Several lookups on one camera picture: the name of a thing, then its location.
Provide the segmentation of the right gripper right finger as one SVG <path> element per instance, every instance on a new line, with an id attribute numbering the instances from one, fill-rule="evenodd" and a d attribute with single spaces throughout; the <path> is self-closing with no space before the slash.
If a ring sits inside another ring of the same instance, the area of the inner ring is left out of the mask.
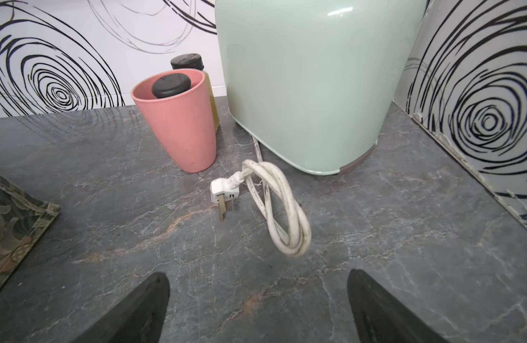
<path id="1" fill-rule="evenodd" d="M 445 342 L 363 270 L 351 270 L 347 294 L 361 342 Z"/>

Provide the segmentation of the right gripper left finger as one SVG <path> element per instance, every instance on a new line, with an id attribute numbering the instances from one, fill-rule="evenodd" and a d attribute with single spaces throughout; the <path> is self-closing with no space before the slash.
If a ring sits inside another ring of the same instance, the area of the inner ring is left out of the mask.
<path id="1" fill-rule="evenodd" d="M 159 342 L 170 299 L 165 273 L 155 272 L 74 342 Z"/>

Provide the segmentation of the cream canvas tote bag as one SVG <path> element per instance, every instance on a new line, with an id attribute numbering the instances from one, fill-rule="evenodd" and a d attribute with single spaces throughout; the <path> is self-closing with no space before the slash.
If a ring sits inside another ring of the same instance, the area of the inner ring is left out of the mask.
<path id="1" fill-rule="evenodd" d="M 0 176 L 0 290 L 60 211 Z"/>

